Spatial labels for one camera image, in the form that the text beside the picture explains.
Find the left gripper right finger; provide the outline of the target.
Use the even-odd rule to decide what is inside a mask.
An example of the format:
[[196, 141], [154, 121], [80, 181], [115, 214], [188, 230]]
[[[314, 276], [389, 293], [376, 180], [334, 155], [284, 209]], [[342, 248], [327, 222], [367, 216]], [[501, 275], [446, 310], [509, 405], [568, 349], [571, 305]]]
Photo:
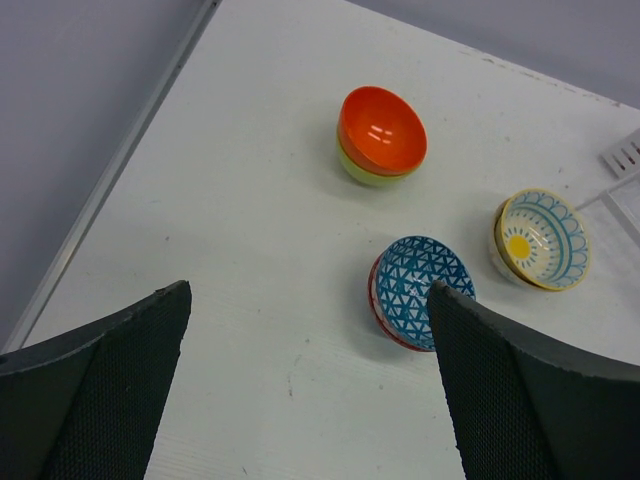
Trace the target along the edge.
[[427, 306], [466, 478], [638, 478], [638, 366], [542, 334], [443, 282]]

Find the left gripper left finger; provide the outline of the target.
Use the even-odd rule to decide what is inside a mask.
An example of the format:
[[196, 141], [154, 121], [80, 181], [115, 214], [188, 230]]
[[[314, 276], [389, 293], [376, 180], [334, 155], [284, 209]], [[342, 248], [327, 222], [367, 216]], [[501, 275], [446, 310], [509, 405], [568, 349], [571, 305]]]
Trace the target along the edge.
[[141, 479], [191, 313], [177, 281], [1, 357], [4, 479]]

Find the white floral pattern bowl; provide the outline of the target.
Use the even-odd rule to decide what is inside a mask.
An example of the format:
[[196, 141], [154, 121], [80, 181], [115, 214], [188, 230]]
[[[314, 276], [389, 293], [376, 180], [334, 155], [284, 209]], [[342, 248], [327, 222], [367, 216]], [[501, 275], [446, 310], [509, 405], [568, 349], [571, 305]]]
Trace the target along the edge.
[[509, 266], [507, 265], [507, 263], [505, 262], [505, 260], [502, 258], [500, 251], [498, 249], [498, 243], [495, 237], [495, 227], [498, 225], [498, 221], [500, 219], [502, 210], [504, 209], [505, 206], [505, 202], [503, 202], [502, 204], [500, 204], [497, 209], [494, 212], [493, 215], [493, 219], [492, 219], [492, 226], [489, 229], [489, 233], [488, 233], [488, 251], [489, 251], [489, 257], [491, 259], [492, 264], [494, 265], [494, 267], [496, 268], [496, 270], [507, 280], [509, 280], [511, 283], [514, 283], [516, 285], [519, 285], [520, 287], [524, 287], [524, 288], [529, 288], [529, 289], [537, 289], [537, 286], [526, 281], [523, 280], [522, 278], [520, 278], [516, 273], [514, 273]]

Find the blue yellow sun bowl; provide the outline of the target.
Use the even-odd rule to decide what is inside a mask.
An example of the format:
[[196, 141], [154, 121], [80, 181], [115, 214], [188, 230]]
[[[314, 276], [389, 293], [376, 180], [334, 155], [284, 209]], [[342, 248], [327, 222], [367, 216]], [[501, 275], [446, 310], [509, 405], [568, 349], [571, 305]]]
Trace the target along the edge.
[[562, 292], [586, 278], [591, 251], [584, 223], [553, 192], [529, 188], [509, 197], [498, 214], [494, 238], [509, 270], [535, 288]]

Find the black bowl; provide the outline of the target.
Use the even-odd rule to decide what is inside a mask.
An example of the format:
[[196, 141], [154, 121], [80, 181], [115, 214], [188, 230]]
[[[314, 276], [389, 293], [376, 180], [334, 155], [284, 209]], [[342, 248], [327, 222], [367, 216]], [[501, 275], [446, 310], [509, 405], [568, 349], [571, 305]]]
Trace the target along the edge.
[[436, 281], [476, 297], [462, 260], [434, 238], [403, 237], [381, 253], [375, 280], [379, 306], [390, 328], [415, 347], [435, 349], [427, 298]]

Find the red patterned glass bowl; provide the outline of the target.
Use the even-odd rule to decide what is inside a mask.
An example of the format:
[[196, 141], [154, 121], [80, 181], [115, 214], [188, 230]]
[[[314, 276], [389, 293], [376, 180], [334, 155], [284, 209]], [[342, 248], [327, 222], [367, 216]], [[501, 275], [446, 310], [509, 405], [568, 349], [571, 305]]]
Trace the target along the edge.
[[376, 323], [378, 324], [378, 326], [380, 327], [380, 329], [384, 332], [384, 334], [391, 339], [392, 341], [394, 341], [396, 344], [400, 345], [403, 348], [406, 348], [408, 350], [414, 351], [414, 352], [420, 352], [420, 353], [430, 353], [430, 352], [434, 352], [434, 349], [423, 349], [420, 347], [415, 347], [409, 343], [407, 343], [406, 341], [404, 341], [403, 339], [401, 339], [391, 328], [390, 328], [390, 324], [388, 323], [388, 321], [385, 319], [384, 314], [382, 313], [382, 310], [379, 306], [379, 302], [377, 300], [377, 295], [376, 295], [376, 287], [375, 287], [375, 280], [376, 280], [376, 272], [378, 269], [378, 265], [381, 259], [381, 255], [379, 255], [376, 260], [374, 261], [371, 270], [369, 272], [369, 276], [368, 276], [368, 285], [367, 285], [367, 295], [368, 295], [368, 302], [369, 302], [369, 306], [370, 309], [374, 315], [374, 318], [376, 320]]

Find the lime green bowl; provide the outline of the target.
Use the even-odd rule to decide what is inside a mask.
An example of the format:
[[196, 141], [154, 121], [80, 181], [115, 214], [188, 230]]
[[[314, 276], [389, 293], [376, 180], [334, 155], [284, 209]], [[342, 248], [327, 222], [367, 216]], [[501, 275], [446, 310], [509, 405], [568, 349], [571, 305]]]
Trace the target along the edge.
[[347, 174], [360, 184], [370, 187], [387, 187], [395, 185], [411, 176], [424, 164], [426, 158], [416, 163], [411, 169], [400, 174], [381, 174], [368, 169], [370, 162], [354, 147], [347, 146], [340, 135], [336, 135], [337, 152], [340, 164]]

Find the orange bowl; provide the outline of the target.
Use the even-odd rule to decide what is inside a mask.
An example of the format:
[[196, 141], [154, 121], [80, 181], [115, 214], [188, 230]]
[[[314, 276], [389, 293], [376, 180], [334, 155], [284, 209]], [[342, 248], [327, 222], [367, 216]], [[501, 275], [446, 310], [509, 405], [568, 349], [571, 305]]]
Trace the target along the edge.
[[379, 86], [361, 86], [345, 97], [337, 137], [358, 167], [385, 177], [417, 170], [428, 152], [418, 114], [400, 96]]

